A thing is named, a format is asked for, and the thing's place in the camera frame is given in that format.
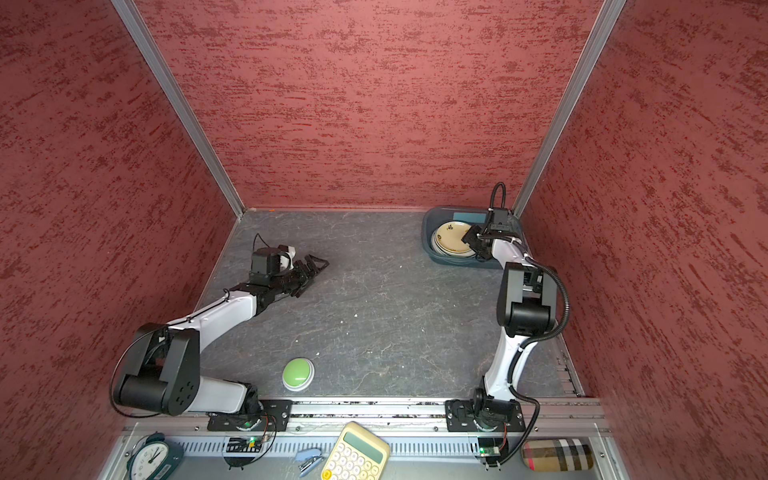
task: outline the stack of plates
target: stack of plates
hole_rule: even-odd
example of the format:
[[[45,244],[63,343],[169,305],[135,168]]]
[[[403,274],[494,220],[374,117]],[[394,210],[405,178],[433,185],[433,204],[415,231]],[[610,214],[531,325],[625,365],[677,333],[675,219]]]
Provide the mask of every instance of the stack of plates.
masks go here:
[[[432,234],[432,249],[447,257],[473,257],[475,251],[462,242],[469,227],[469,223],[464,222],[444,223]]]

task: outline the yellow calculator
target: yellow calculator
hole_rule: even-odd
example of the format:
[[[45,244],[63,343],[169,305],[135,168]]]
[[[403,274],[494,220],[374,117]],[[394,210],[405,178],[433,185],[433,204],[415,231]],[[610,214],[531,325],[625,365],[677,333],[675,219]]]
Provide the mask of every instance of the yellow calculator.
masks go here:
[[[323,480],[378,480],[389,460],[389,445],[355,422],[347,423],[333,447]]]

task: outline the plaid case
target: plaid case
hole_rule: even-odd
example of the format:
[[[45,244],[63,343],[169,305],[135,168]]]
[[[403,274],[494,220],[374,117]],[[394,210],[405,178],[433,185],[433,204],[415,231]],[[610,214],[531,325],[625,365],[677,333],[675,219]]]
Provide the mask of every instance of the plaid case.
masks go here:
[[[534,472],[572,472],[594,465],[592,449],[579,439],[531,440],[523,445],[522,459]]]

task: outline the alarm clock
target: alarm clock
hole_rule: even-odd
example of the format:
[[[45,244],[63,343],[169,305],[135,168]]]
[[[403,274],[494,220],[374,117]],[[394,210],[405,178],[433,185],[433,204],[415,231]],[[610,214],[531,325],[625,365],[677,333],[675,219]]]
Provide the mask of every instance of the alarm clock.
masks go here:
[[[180,445],[169,442],[162,433],[154,433],[128,460],[130,480],[164,480],[173,473],[184,457]]]

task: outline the red wall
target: red wall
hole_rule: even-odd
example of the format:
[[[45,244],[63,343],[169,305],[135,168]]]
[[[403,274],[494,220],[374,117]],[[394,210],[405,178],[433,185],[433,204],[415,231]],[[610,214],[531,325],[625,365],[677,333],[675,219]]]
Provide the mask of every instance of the red wall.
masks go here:
[[[0,35],[0,476],[93,478],[116,355],[233,214],[109,2],[4,2]]]
[[[248,207],[514,196],[601,0],[137,0]]]
[[[628,2],[523,215],[633,478],[768,471],[767,19]]]

